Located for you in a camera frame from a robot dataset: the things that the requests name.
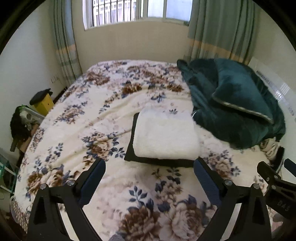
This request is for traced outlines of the white knit sweater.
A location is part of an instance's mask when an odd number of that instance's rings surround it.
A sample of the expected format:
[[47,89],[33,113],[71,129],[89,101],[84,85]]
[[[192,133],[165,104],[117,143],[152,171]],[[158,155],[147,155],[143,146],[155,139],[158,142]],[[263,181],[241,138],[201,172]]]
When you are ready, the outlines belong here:
[[191,114],[144,108],[135,125],[133,150],[143,158],[197,159],[200,140]]

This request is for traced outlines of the beige crumpled garment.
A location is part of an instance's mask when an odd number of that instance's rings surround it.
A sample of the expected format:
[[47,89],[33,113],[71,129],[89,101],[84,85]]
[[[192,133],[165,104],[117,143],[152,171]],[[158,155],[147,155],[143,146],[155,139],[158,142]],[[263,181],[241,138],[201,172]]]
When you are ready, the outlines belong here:
[[265,153],[269,161],[274,161],[276,159],[280,143],[277,142],[275,138],[268,138],[261,142],[259,147],[260,150]]

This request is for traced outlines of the green storage rack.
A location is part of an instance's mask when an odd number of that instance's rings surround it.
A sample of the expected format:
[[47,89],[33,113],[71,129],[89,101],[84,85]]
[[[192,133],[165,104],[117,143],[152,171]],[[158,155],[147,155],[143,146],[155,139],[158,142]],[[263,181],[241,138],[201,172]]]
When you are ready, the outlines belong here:
[[14,194],[18,172],[19,167],[11,164],[10,161],[1,154],[1,189],[6,190],[10,194]]

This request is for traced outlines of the black bag on shelf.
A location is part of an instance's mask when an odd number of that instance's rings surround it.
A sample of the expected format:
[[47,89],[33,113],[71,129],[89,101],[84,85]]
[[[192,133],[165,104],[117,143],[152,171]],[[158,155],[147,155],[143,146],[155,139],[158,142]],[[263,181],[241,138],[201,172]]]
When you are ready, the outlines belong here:
[[13,142],[10,147],[11,152],[15,151],[19,143],[24,143],[29,137],[31,137],[31,132],[28,130],[27,125],[22,122],[22,118],[20,116],[22,110],[23,106],[16,107],[16,110],[11,118],[10,128],[11,136],[13,138]]

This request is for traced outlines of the white bed headboard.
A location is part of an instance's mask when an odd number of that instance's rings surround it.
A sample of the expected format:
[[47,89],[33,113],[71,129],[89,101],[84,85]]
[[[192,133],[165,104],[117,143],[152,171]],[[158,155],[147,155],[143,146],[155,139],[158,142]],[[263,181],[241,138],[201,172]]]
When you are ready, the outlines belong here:
[[283,108],[289,119],[295,122],[295,92],[271,68],[252,57],[248,66],[260,77],[269,88],[275,99]]

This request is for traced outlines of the dark teal velvet duvet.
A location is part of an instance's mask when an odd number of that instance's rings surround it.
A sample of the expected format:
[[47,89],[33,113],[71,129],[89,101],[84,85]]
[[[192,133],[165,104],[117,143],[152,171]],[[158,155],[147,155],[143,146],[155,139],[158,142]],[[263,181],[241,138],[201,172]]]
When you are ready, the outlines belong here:
[[280,141],[285,135],[285,116],[278,101],[253,71],[252,78],[269,106],[274,123],[224,106],[212,98],[218,86],[215,59],[196,59],[189,63],[177,61],[177,67],[189,87],[196,124],[236,149],[251,148],[268,138]]

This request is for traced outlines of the folded black garment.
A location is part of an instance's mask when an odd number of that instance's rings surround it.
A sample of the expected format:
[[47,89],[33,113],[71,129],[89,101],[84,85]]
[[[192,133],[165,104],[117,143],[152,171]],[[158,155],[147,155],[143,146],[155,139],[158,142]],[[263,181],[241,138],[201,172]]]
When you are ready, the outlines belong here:
[[134,132],[135,127],[137,124],[139,113],[136,113],[133,116],[133,122],[132,122],[132,130],[131,130],[131,136],[130,141],[126,150],[125,154],[125,161],[128,162],[138,162],[138,163],[145,163],[150,165],[157,165],[157,166],[165,166],[165,167],[184,167],[184,168],[193,168],[194,161],[192,160],[186,160],[186,159],[155,159],[155,158],[146,158],[146,157],[138,157],[134,153],[133,149],[133,141],[134,141]]

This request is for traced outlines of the floral bed blanket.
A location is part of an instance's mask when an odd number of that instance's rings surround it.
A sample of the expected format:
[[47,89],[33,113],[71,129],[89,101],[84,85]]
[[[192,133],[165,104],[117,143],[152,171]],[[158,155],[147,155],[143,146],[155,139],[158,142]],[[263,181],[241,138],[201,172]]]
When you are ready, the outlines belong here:
[[[124,160],[133,116],[144,108],[188,111],[193,119],[191,93],[177,63],[99,62],[68,88],[36,130],[20,167],[14,210],[26,233],[40,186],[77,180],[100,158],[106,171],[82,210],[101,240],[199,240],[217,206],[210,203],[194,166]],[[237,186],[258,184],[264,195],[267,183],[257,165],[271,161],[260,144],[236,149],[194,123],[198,158]],[[79,240],[64,204],[58,207],[70,240]]]

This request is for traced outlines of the yellow box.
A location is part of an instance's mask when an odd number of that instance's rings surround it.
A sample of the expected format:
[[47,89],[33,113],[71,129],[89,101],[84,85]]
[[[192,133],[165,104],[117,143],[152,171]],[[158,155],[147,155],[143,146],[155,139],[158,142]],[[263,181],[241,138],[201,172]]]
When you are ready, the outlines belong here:
[[39,114],[46,116],[49,113],[49,111],[53,108],[54,103],[50,95],[47,94],[42,101],[34,104],[33,106]]

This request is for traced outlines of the dark teal velvet pillow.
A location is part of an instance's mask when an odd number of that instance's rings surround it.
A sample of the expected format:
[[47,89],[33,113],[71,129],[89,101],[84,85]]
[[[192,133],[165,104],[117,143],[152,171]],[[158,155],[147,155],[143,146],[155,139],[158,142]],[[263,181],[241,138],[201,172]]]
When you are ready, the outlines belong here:
[[218,86],[212,98],[227,107],[274,123],[272,112],[252,78],[252,69],[230,59],[214,60]]

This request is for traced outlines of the black hat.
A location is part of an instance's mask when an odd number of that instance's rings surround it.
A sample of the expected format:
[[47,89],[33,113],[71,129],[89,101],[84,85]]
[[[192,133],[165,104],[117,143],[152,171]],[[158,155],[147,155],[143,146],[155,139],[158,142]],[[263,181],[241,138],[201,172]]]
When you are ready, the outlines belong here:
[[30,105],[35,105],[41,102],[47,95],[51,96],[53,92],[50,88],[37,92],[30,100]]

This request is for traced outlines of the left green curtain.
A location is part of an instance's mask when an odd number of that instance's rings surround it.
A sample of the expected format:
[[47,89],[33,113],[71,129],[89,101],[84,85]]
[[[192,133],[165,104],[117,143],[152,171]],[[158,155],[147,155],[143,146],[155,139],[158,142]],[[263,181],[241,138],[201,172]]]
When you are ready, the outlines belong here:
[[72,1],[52,1],[56,55],[66,86],[82,75],[72,22]]

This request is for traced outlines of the green curtain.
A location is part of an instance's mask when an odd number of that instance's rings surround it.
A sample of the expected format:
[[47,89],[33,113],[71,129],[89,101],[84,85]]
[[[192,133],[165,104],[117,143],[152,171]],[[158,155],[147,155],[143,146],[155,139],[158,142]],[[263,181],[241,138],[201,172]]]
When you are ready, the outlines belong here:
[[254,1],[193,1],[184,59],[226,58],[248,64],[260,8]]
[[52,1],[56,55],[66,86],[82,75],[72,22],[72,1]]

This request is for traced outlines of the right green curtain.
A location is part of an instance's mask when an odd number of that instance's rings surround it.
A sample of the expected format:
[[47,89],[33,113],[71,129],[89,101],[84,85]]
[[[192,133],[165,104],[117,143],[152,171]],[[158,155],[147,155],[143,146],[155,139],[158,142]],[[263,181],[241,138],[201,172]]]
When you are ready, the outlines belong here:
[[184,59],[226,58],[248,64],[260,8],[254,1],[193,1]]

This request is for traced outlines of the barred window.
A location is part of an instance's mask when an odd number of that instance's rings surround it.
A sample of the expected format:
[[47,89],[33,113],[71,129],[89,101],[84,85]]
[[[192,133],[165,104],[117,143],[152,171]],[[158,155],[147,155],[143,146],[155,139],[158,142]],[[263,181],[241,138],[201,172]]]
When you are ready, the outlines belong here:
[[135,21],[162,21],[187,25],[192,1],[178,0],[91,0],[82,2],[86,30]]

